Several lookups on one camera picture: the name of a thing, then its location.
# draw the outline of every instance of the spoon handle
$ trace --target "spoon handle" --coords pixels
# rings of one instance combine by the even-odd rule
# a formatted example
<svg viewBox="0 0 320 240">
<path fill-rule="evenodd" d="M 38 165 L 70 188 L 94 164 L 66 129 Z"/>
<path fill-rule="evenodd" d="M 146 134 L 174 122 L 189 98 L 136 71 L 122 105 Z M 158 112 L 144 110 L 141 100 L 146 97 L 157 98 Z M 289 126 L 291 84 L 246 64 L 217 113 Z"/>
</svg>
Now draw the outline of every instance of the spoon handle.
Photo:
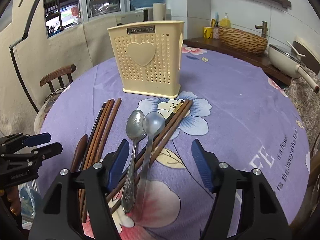
<svg viewBox="0 0 320 240">
<path fill-rule="evenodd" d="M 121 204 L 122 209 L 124 213 L 129 213 L 133 209 L 134 205 L 134 161 L 135 161 L 135 155 L 137 151 L 137 145 L 138 145 L 138 139 L 135 139 L 133 141 L 133 147 L 132 147 L 132 155 L 131 160 L 129 164 L 127 179 L 125 180 L 123 192 L 122 192 L 122 198 L 121 198 Z"/>
<path fill-rule="evenodd" d="M 138 184 L 137 196 L 136 196 L 136 207 L 135 207 L 135 220 L 139 221 L 141 218 L 142 208 L 143 208 L 143 199 L 144 193 L 146 189 L 147 177 L 148 177 L 148 170 L 150 164 L 150 157 L 152 151 L 152 143 L 153 143 L 152 136 L 148 137 L 147 147 L 143 158 L 143 164 L 140 172 L 140 180 Z"/>
</svg>

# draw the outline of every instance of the cutlery caddy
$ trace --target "cutlery caddy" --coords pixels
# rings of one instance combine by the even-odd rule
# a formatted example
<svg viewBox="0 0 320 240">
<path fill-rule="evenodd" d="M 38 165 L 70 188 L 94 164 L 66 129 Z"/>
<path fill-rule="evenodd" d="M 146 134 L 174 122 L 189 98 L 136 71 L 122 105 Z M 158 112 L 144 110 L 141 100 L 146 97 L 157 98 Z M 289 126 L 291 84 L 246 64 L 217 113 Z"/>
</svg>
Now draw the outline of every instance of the cutlery caddy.
<svg viewBox="0 0 320 240">
<path fill-rule="evenodd" d="M 177 97 L 183 24 L 150 21 L 108 29 L 124 92 Z"/>
</svg>

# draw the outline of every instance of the paper towel roll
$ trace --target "paper towel roll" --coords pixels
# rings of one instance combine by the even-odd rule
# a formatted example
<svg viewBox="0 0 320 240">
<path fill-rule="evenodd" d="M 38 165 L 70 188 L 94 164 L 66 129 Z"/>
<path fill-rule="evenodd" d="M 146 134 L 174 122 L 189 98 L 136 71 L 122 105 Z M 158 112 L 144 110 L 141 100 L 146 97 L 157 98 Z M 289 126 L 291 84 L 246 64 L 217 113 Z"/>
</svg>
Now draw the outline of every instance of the paper towel roll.
<svg viewBox="0 0 320 240">
<path fill-rule="evenodd" d="M 165 3 L 154 3 L 153 4 L 153 20 L 164 21 L 167 9 Z"/>
</svg>

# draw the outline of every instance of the cup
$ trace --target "cup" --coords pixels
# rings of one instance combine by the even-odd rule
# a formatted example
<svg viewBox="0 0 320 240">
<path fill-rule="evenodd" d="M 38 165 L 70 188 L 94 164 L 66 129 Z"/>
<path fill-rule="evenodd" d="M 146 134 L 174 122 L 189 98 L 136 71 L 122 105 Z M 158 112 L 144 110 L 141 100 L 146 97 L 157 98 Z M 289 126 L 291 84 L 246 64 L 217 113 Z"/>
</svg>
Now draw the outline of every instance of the cup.
<svg viewBox="0 0 320 240">
<path fill-rule="evenodd" d="M 167 8 L 165 3 L 154 3 L 153 4 L 153 20 L 164 21 L 167 14 Z"/>
<path fill-rule="evenodd" d="M 213 38 L 213 28 L 212 27 L 203 27 L 203 37 L 206 39 Z"/>
</svg>

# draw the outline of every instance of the yellow mug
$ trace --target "yellow mug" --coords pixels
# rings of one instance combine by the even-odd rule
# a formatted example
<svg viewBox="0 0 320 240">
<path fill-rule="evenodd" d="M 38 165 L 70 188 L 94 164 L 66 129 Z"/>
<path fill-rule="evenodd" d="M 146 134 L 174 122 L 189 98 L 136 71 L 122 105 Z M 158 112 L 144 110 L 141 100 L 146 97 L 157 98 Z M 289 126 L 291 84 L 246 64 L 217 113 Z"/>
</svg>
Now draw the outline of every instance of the yellow mug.
<svg viewBox="0 0 320 240">
<path fill-rule="evenodd" d="M 213 38 L 213 28 L 212 27 L 203 27 L 203 37 L 206 39 Z"/>
</svg>

